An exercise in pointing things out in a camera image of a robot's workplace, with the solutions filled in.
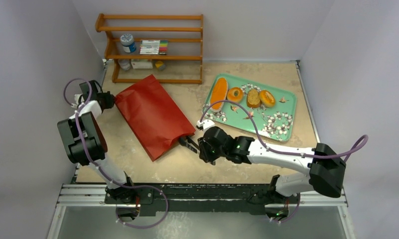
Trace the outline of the fake orange doughnut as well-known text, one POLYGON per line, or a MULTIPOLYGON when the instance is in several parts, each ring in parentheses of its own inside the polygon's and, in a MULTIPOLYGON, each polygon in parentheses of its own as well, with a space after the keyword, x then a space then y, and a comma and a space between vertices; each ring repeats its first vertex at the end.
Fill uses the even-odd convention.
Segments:
POLYGON ((244 98, 244 92, 239 87, 233 87, 228 90, 226 98, 229 101, 240 103, 244 98))

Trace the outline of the fake golden bagel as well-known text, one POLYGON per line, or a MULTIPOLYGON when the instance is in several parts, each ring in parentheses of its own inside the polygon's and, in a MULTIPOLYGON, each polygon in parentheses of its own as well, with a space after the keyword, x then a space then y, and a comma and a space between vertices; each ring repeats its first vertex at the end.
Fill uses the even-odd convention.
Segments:
POLYGON ((259 98, 261 103, 267 108, 272 108, 276 104, 275 97, 267 90, 261 90, 259 92, 259 98))

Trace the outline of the fake brown bread slice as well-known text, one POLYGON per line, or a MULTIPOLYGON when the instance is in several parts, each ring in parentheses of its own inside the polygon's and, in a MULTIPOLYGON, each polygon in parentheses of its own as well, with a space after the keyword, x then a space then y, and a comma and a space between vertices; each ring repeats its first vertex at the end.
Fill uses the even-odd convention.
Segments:
POLYGON ((247 100, 246 100, 247 106, 249 108, 258 108, 261 106, 261 100, 259 96, 259 92, 255 89, 251 89, 248 91, 247 94, 247 100))

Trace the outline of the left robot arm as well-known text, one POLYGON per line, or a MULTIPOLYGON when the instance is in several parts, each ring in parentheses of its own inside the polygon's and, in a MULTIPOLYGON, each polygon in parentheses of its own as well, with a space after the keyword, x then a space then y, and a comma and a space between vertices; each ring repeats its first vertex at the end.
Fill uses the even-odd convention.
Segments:
POLYGON ((130 177, 109 159, 106 140, 97 124, 105 109, 114 106, 114 96, 104 92, 96 80, 81 83, 81 95, 73 104, 75 112, 58 122, 57 128, 69 160, 94 170, 106 183, 106 193, 125 204, 136 199, 130 177))

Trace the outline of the green floral tray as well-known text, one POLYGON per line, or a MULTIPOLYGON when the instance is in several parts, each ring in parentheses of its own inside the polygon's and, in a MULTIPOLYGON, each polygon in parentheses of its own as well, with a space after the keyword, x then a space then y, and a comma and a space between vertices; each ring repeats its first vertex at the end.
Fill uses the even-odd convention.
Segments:
MULTIPOLYGON (((209 107, 214 87, 218 85, 218 82, 222 78, 227 80, 228 90, 233 87, 242 90, 244 95, 239 104, 247 109, 249 114, 251 114, 261 136, 282 142, 288 141, 290 139, 297 97, 294 93, 280 88, 221 73, 215 77, 215 80, 205 100, 202 109, 203 112, 207 109, 207 107, 209 107), (261 105, 258 108, 248 107, 247 93, 250 90, 257 90, 258 92, 266 91, 271 93, 276 100, 275 106, 270 108, 265 105, 261 105)), ((220 103, 220 105, 222 107, 218 112, 213 109, 209 109, 205 113, 204 118, 251 133, 255 132, 251 120, 241 108, 230 103, 220 103)))

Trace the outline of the red paper bag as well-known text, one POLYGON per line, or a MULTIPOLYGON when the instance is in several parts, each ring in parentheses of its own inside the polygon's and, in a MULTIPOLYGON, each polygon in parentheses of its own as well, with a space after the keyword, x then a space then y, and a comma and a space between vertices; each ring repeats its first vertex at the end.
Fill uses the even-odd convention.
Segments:
POLYGON ((115 104, 151 161, 196 131, 154 75, 118 93, 115 104))

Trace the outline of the black metal tongs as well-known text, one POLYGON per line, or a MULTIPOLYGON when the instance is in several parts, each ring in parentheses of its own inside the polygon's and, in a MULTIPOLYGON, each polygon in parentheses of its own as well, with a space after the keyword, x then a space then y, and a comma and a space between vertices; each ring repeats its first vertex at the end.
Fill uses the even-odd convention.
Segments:
POLYGON ((181 136, 178 139, 178 142, 180 145, 188 148, 192 152, 199 154, 200 153, 200 147, 199 145, 189 136, 181 136))

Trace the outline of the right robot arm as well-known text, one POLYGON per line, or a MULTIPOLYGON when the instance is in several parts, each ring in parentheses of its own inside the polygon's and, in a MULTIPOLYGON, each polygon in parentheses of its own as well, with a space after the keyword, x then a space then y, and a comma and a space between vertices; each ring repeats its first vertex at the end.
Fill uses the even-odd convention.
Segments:
POLYGON ((275 203, 307 191, 331 198, 341 196, 346 162, 326 144, 318 143, 314 148, 273 144, 268 149, 270 145, 258 139, 231 137, 217 126, 208 128, 198 144, 199 157, 207 163, 223 157, 235 164, 268 164, 294 170, 294 174, 275 176, 272 180, 267 195, 275 203))

